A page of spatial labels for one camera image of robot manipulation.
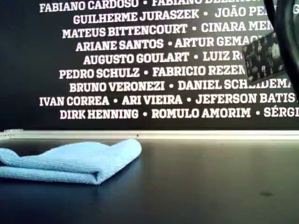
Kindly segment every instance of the table surface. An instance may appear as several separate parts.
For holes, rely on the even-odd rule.
[[[32,155],[80,141],[5,140],[0,147]],[[299,223],[299,141],[140,142],[142,155],[100,186],[0,179],[1,222]]]

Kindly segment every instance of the blue microfiber cloth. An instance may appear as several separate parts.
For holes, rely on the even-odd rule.
[[[99,185],[127,166],[141,153],[136,140],[112,146],[81,142],[53,148],[40,155],[19,157],[0,148],[0,177],[44,182]]]

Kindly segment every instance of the black wall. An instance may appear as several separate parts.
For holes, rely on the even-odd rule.
[[[128,130],[128,129],[297,129],[299,126],[297,109],[297,99],[294,98],[292,88],[289,85],[287,76],[276,77],[264,83],[262,88],[250,87],[249,89],[229,88],[229,83],[246,83],[247,76],[244,73],[234,75],[222,75],[225,66],[235,65],[244,68],[244,60],[233,60],[233,51],[241,51],[241,46],[217,46],[217,38],[241,36],[262,36],[271,32],[271,29],[260,27],[257,30],[250,30],[250,21],[267,21],[267,16],[263,15],[263,1],[241,1],[227,3],[207,3],[211,0],[203,0],[201,4],[193,5],[172,5],[172,6],[152,6],[152,0],[148,4],[139,1],[138,7],[121,9],[101,9],[69,12],[40,13],[41,0],[4,0],[0,2],[0,129],[23,128],[26,130]],[[244,16],[215,17],[220,8],[243,7],[246,10]],[[94,24],[74,24],[73,17],[84,14],[111,14],[138,12],[138,17],[145,11],[168,11],[171,10],[190,10],[199,9],[199,18],[195,19],[176,19],[176,20],[157,20],[157,21],[127,21],[127,22],[107,22]],[[243,22],[245,29],[240,31],[226,32],[203,32],[203,23],[227,23],[237,22],[238,26]],[[63,38],[63,29],[86,29],[86,28],[105,28],[125,27],[125,26],[146,26],[164,24],[185,24],[186,33],[181,34],[161,34],[161,35],[124,35],[108,36],[95,38]],[[210,37],[214,41],[214,46],[204,47],[184,47],[175,48],[177,39]],[[125,49],[125,50],[99,50],[76,52],[78,42],[102,42],[132,40],[162,39],[164,46],[160,49]],[[204,61],[204,52],[209,55],[212,51],[229,51],[230,60],[226,61]],[[86,56],[90,55],[116,55],[146,53],[174,53],[189,52],[186,62],[169,63],[113,63],[84,65]],[[164,76],[154,77],[153,67],[182,67],[182,66],[202,66],[206,73],[201,76]],[[213,69],[211,66],[223,66],[214,75],[210,75]],[[92,78],[92,79],[60,79],[60,70],[81,70],[103,68],[138,68],[139,77],[127,78]],[[178,90],[178,81],[199,81],[210,80],[218,82],[221,89],[214,90]],[[109,85],[115,82],[142,82],[155,81],[164,82],[165,90],[158,91],[113,91]],[[70,83],[105,83],[107,90],[104,92],[70,92]],[[197,104],[196,99],[199,94],[208,94],[206,97],[217,97],[219,103]],[[235,94],[233,101],[230,95]],[[250,96],[256,98],[252,103],[238,102],[239,97],[243,100]],[[183,104],[178,105],[152,105],[146,104],[144,96],[157,95],[179,95]],[[72,106],[67,105],[68,97],[87,97],[87,96],[107,96],[110,105],[90,105]],[[123,100],[127,96],[140,96],[141,105],[123,105]],[[44,97],[64,97],[64,105],[41,106],[40,98]],[[137,118],[133,119],[89,119],[88,110],[137,110]],[[154,109],[159,109],[162,116],[165,111],[170,109],[186,109],[185,111],[199,112],[198,117],[173,118],[175,114],[170,114],[172,118],[153,118]],[[85,110],[85,118],[82,119],[62,119],[61,110]]]

